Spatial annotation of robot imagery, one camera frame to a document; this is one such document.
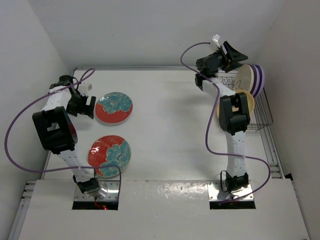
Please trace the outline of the lavender plate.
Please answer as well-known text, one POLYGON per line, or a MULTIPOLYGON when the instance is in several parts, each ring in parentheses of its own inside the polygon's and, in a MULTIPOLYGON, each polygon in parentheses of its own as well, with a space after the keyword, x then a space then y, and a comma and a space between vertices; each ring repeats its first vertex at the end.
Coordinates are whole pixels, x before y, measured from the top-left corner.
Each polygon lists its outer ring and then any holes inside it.
POLYGON ((255 72, 255 85, 254 85, 254 88, 252 88, 253 90, 252 96, 255 98, 258 94, 259 86, 260 86, 260 72, 254 64, 251 64, 251 68, 255 72))
POLYGON ((265 82, 266 82, 266 74, 265 74, 265 70, 260 65, 256 64, 255 67, 259 72, 259 84, 255 94, 255 97, 258 97, 264 89, 265 82))

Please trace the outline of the cream plate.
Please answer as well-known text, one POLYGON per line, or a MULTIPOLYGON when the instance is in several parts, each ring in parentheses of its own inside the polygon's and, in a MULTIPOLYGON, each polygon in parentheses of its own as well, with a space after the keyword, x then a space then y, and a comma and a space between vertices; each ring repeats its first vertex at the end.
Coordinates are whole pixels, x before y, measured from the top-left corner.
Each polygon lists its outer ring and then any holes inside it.
POLYGON ((234 87, 236 90, 244 90, 252 93, 254 86, 254 71, 249 64, 242 65, 236 75, 234 87))

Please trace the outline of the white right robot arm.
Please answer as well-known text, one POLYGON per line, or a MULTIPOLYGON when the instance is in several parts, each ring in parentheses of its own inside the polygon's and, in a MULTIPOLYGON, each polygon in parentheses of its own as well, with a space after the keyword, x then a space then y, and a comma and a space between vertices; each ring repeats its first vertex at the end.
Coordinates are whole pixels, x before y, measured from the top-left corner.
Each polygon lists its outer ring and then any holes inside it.
POLYGON ((251 118, 246 93, 229 89, 217 79, 217 74, 219 70, 228 73, 240 67, 240 62, 247 59, 246 55, 225 41, 214 53, 196 60, 198 73, 195 75, 195 84, 214 98, 215 108, 219 107, 218 121, 227 141, 225 188, 229 193, 249 184, 244 139, 251 118))

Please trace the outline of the orange plate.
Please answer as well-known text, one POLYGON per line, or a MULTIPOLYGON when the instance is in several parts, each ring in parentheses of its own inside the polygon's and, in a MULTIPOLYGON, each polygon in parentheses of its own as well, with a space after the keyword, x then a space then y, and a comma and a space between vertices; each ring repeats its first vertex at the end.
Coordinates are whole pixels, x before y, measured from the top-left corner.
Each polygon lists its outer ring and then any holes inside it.
MULTIPOLYGON (((251 116, 252 113, 254 112, 254 108, 255 108, 255 101, 254 101, 254 97, 245 90, 236 90, 236 93, 244 93, 246 95, 247 98, 247 105, 248 105, 248 112, 249 115, 251 116)), ((232 106, 232 112, 237 112, 239 110, 238 107, 232 106)), ((220 105, 218 104, 216 107, 216 115, 219 118, 219 114, 220 114, 220 105)))

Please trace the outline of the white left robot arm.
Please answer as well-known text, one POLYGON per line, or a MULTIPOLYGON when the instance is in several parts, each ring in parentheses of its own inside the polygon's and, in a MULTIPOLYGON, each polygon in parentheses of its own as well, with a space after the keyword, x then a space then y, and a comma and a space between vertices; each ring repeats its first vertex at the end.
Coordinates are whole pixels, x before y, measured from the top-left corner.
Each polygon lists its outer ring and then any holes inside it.
POLYGON ((92 96, 87 104, 88 91, 92 88, 90 84, 81 89, 74 86, 64 89, 73 83, 72 76, 60 76, 58 82, 50 86, 51 96, 45 106, 32 115, 32 120, 42 147, 72 167, 73 180, 82 194, 97 198, 100 184, 95 170, 90 168, 83 151, 77 146, 78 135, 69 117, 85 115, 93 119, 96 97, 92 96))

